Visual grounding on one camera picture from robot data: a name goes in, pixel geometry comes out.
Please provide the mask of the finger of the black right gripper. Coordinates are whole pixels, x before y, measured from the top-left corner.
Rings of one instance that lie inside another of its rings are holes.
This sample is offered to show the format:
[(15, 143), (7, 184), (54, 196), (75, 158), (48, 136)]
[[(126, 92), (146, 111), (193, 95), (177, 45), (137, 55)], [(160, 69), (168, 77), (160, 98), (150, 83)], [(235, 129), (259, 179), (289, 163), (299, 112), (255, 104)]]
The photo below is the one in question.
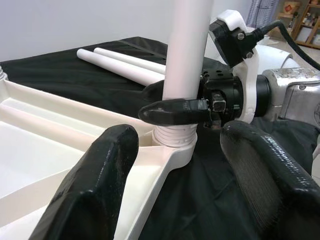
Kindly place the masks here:
[(138, 117), (152, 125), (192, 125), (209, 121), (209, 106), (205, 99), (161, 100), (142, 107)]
[(142, 91), (145, 100), (162, 100), (164, 90), (164, 80), (146, 86)]

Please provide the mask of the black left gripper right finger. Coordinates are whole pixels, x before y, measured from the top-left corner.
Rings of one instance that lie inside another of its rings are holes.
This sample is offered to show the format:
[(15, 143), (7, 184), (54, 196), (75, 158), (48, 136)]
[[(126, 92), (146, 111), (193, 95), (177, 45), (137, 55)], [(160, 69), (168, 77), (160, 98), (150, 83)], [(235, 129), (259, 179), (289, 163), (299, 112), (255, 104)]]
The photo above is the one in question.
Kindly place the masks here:
[(270, 134), (233, 120), (220, 145), (262, 240), (320, 238), (320, 187)]

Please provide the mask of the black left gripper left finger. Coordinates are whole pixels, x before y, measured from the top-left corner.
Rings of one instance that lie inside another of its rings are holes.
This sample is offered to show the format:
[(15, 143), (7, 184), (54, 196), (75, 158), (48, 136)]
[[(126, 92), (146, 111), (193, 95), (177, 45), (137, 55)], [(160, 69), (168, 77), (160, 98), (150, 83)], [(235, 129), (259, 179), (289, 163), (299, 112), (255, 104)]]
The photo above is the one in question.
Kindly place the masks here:
[(138, 150), (133, 126), (106, 129), (62, 180), (30, 239), (112, 240)]

